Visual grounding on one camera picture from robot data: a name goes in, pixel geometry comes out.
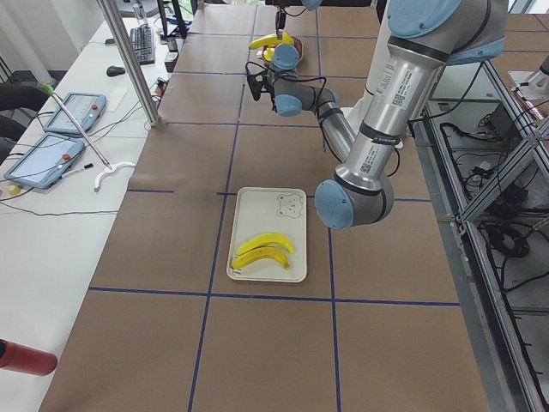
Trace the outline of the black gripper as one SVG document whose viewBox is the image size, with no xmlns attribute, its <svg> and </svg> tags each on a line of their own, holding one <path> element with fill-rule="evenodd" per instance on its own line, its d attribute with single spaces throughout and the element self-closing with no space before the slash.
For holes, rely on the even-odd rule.
<svg viewBox="0 0 549 412">
<path fill-rule="evenodd" d="M 252 99 L 258 102 L 263 94 L 267 94 L 272 103 L 275 102 L 275 89 L 271 73 L 273 72 L 268 64 L 247 62 L 245 64 L 246 81 Z"/>
<path fill-rule="evenodd" d="M 283 29 L 285 28 L 285 25 L 286 25 L 286 19 L 287 19 L 287 12 L 282 8 L 278 8 L 275 15 L 275 28 L 276 28 L 276 36 L 277 36 L 277 39 L 279 40 L 283 39 Z"/>
</svg>

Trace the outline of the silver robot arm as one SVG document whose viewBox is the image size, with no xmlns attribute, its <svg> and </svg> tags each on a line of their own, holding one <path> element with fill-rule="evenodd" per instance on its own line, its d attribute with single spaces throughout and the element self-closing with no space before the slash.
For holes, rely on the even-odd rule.
<svg viewBox="0 0 549 412">
<path fill-rule="evenodd" d="M 372 224 L 390 213 L 394 194 L 384 168 L 408 120 L 424 104 L 436 71 L 492 59 L 504 48 L 505 1 L 392 1 L 385 12 L 389 55 L 356 130 L 334 91 L 297 76 L 294 46 L 276 46 L 265 68 L 247 75 L 253 99 L 269 94 L 282 117 L 313 112 L 341 160 L 315 194 L 317 214 L 331 228 Z"/>
<path fill-rule="evenodd" d="M 282 32 L 285 29 L 288 7 L 303 7 L 304 10 L 313 11 L 319 7 L 371 7 L 376 10 L 379 22 L 382 22 L 383 14 L 388 1 L 385 0 L 266 0 L 266 5 L 277 8 L 275 14 L 275 34 L 278 39 L 282 39 Z"/>
</svg>

